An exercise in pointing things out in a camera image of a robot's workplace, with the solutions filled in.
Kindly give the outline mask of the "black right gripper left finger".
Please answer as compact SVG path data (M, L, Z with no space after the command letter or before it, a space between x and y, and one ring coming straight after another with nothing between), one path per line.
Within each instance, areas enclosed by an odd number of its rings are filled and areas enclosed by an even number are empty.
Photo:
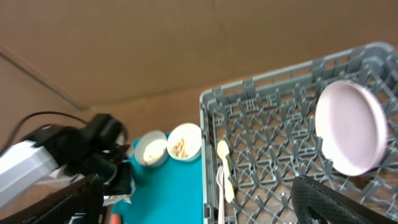
M100 220L103 202L103 180L91 174L2 219L1 224L58 224L72 220L95 224Z

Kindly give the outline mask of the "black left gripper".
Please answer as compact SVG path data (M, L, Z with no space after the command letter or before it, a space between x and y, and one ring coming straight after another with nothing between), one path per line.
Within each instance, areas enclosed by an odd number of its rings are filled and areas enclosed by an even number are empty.
M104 153L105 158L116 165L114 177L105 184L106 196L129 195L132 193L134 167L129 160L130 144L117 145L115 152Z

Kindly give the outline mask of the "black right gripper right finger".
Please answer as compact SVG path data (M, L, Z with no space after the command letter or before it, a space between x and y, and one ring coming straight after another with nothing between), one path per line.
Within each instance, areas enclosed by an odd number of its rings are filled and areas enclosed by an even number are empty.
M307 175L294 178L290 194L300 224L397 224Z

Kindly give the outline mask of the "white plate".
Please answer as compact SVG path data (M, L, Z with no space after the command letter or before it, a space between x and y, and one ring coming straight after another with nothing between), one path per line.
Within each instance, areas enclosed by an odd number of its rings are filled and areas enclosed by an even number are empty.
M370 90L350 81L335 81L322 91L315 131L322 138L323 155L347 176L373 169L386 152L387 118L380 102Z

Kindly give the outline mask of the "white plastic fork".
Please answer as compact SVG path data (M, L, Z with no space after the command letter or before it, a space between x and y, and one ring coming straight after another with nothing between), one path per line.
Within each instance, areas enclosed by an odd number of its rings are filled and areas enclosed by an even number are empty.
M224 174L223 174L223 166L219 166L217 175L216 175L216 183L218 185L219 190L219 199L218 199L218 224L225 224L224 219Z

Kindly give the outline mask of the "yellow plastic spoon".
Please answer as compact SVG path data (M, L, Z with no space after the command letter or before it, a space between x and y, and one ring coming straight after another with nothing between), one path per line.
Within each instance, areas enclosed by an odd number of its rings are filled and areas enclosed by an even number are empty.
M234 200L235 196L234 196L233 185L228 179L230 177L230 170L226 156L229 155L229 147L226 141L221 140L218 143L216 150L218 157L221 159L223 163L225 198L228 203L231 203Z

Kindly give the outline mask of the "white napkin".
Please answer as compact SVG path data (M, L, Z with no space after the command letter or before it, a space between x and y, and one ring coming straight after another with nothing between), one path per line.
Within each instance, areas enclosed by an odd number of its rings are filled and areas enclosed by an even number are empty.
M130 194L104 196L103 197L104 198L103 206L113 205L113 204L118 203L120 201L125 201L127 203L131 203L131 196L133 195L135 190L136 190L135 183L132 182L131 183L131 192L130 192Z

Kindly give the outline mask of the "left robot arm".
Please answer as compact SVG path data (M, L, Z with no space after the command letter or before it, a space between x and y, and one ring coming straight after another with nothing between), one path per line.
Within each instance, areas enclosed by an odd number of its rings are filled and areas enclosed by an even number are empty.
M45 124L13 143L27 120L17 124L1 152L2 207L55 171L66 176L98 175L104 183L106 203L133 194L127 130L119 120L99 113L83 128Z

